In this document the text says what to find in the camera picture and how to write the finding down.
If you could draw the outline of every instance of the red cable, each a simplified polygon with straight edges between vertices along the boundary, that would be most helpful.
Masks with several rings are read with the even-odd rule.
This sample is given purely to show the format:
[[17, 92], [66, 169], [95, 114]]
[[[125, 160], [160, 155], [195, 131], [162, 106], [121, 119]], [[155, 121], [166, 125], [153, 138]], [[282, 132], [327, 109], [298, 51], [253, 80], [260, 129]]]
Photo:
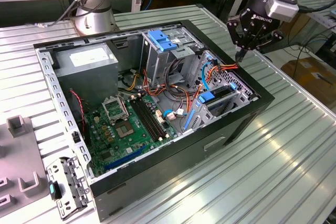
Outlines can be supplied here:
[[74, 94], [74, 96], [77, 98], [77, 100], [78, 100], [78, 102], [79, 102], [80, 112], [82, 113], [83, 132], [84, 132], [84, 130], [85, 130], [85, 128], [84, 128], [84, 123], [85, 123], [85, 121], [84, 121], [84, 111], [83, 111], [83, 105], [82, 105], [82, 102], [81, 102], [79, 96], [74, 92], [74, 90], [70, 90], [70, 92], [71, 92], [72, 94]]

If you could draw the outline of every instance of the metal table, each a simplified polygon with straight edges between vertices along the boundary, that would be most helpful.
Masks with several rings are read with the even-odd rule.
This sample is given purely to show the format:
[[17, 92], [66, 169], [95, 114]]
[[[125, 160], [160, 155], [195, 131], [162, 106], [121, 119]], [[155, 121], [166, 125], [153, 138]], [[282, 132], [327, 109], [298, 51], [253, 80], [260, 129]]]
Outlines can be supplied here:
[[[116, 15], [121, 28], [190, 19], [232, 57], [223, 25], [194, 5]], [[77, 36], [69, 22], [41, 29], [0, 29], [0, 120], [29, 116], [47, 166], [72, 152], [51, 102], [32, 44]], [[262, 55], [242, 63], [275, 96], [241, 137], [215, 155], [122, 209], [104, 223], [322, 223], [336, 206], [336, 116]], [[4, 223], [61, 222], [47, 196]], [[92, 203], [67, 223], [97, 223]]]
[[[310, 8], [317, 8], [326, 5], [332, 1], [333, 0], [298, 0], [298, 3], [300, 5], [304, 5]], [[336, 5], [333, 5], [332, 7], [322, 10], [320, 12], [308, 13], [307, 15], [326, 28], [335, 27], [331, 31], [336, 33], [336, 19], [330, 16], [330, 11], [335, 9]]]

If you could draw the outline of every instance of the metal bracket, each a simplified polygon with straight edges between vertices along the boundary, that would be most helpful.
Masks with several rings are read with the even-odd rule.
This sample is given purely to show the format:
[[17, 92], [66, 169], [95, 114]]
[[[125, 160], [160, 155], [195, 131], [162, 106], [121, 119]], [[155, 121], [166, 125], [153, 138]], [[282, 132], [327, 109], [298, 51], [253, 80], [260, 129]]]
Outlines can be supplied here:
[[62, 220], [82, 211], [92, 201], [90, 189], [77, 157], [62, 157], [47, 167], [50, 181], [57, 182], [61, 198], [56, 205]]

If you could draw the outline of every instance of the blue drive bracket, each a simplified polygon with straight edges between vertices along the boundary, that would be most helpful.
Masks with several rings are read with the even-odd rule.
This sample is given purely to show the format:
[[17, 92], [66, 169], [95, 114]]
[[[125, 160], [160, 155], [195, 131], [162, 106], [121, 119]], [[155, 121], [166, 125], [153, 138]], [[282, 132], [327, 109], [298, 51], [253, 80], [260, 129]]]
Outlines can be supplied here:
[[177, 45], [172, 43], [166, 34], [160, 30], [149, 31], [148, 36], [151, 40], [159, 47], [162, 52], [169, 50], [174, 50], [177, 48]]

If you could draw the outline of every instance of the label sticker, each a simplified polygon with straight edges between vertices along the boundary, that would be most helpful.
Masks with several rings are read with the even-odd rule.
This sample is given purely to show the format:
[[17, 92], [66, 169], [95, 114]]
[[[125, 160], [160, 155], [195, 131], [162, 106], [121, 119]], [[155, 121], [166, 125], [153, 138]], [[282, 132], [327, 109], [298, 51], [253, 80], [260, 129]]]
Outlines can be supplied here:
[[176, 112], [177, 112], [178, 115], [183, 115], [183, 111], [184, 111], [183, 109], [176, 110]]
[[305, 68], [311, 68], [312, 65], [309, 62], [301, 62], [301, 65], [303, 65]]
[[315, 72], [315, 73], [311, 73], [316, 79], [320, 79], [320, 77], [323, 77], [323, 75], [321, 75], [320, 73], [318, 72]]
[[176, 44], [176, 43], [180, 43], [181, 41], [179, 39], [172, 39], [171, 42]]
[[102, 60], [108, 60], [109, 56], [102, 48], [87, 50], [84, 52], [76, 52], [70, 55], [70, 59], [75, 67], [80, 67], [86, 64], [95, 63]]

